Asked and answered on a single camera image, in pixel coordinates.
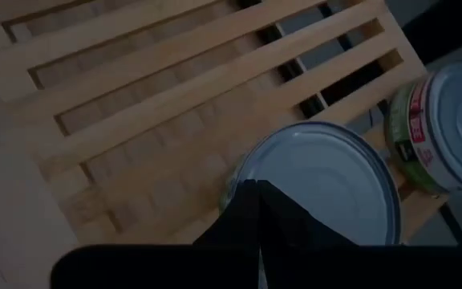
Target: can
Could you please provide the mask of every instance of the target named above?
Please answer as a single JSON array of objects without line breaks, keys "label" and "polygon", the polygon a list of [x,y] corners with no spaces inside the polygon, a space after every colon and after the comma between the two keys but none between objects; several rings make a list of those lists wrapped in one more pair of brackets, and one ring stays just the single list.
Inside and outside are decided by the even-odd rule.
[{"label": "can", "polygon": [[409,181],[432,193],[462,193],[462,62],[400,88],[386,128]]},{"label": "can", "polygon": [[356,244],[399,243],[400,204],[393,178],[379,154],[346,128],[305,122],[266,137],[235,171],[223,208],[247,179],[269,181]]}]

